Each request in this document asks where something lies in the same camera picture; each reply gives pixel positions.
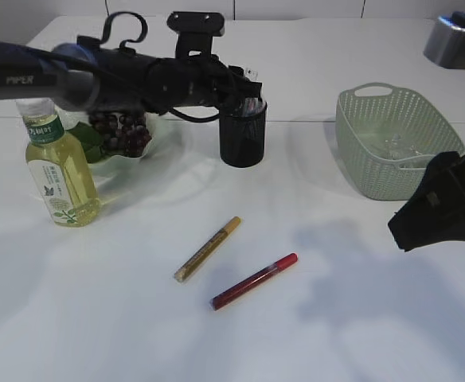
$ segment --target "green leaf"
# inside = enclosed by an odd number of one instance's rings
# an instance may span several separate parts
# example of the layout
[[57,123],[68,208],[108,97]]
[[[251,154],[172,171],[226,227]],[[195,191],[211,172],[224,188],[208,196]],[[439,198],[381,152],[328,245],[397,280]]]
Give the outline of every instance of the green leaf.
[[68,133],[79,140],[88,163],[96,163],[104,158],[100,148],[104,144],[104,137],[87,123],[78,122]]
[[68,130],[68,133],[77,138],[82,145],[101,146],[104,143],[104,137],[87,123],[78,122],[74,128]]
[[97,163],[104,158],[104,154],[100,149],[100,146],[93,146],[89,149],[84,149],[84,154],[86,155],[86,160],[88,163]]

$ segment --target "bottle label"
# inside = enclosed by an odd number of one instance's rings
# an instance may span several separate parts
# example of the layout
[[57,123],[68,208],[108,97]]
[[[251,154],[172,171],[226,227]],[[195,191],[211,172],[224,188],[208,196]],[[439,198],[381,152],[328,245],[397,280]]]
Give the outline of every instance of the bottle label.
[[48,123],[36,124],[28,120],[24,123],[32,143],[51,143],[64,135],[63,125],[57,115]]
[[53,220],[56,223],[75,224],[75,209],[61,168],[42,160],[30,161],[27,166]]

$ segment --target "purple grapes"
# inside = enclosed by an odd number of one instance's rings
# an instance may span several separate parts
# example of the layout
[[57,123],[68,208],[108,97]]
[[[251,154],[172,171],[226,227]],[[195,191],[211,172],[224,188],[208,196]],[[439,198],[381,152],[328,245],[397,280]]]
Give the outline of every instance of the purple grapes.
[[99,111],[89,114],[89,123],[104,137],[102,150],[106,154],[138,158],[151,140],[146,120],[138,113]]

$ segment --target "pen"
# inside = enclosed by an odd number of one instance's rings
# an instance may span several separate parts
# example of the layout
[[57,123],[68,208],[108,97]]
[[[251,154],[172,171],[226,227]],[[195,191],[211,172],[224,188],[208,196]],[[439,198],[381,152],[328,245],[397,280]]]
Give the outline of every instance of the pen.
[[279,261],[268,265],[264,269],[255,273],[254,275],[246,278],[245,280],[239,282],[235,286],[227,289],[225,292],[220,293],[217,297],[211,300],[211,307],[214,310],[219,310],[220,308],[228,305],[230,302],[236,300],[243,294],[247,293],[249,290],[257,287],[258,285],[264,283],[266,280],[272,278],[276,274],[280,273],[284,269],[290,267],[298,261],[298,255],[291,253],[286,257],[280,259]]
[[187,280],[240,223],[241,219],[238,216],[233,217],[220,231],[209,239],[199,251],[195,252],[195,255],[174,273],[174,278],[180,283]]

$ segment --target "white tile wall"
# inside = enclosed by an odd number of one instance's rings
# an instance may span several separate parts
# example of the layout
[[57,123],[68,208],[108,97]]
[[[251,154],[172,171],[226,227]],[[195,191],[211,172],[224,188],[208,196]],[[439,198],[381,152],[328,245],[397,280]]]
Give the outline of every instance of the white tile wall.
[[0,0],[0,41],[25,44],[57,16],[98,14],[104,0]]
[[[133,10],[221,12],[236,19],[359,18],[364,0],[0,0],[0,41],[25,44],[55,17]],[[365,0],[365,18],[435,18],[465,10],[465,0]]]
[[365,0],[365,18],[436,18],[465,10],[465,0]]
[[168,15],[175,10],[220,12],[233,18],[233,0],[107,0],[109,11],[132,10],[142,15]]
[[363,0],[236,0],[236,19],[359,18],[362,7]]

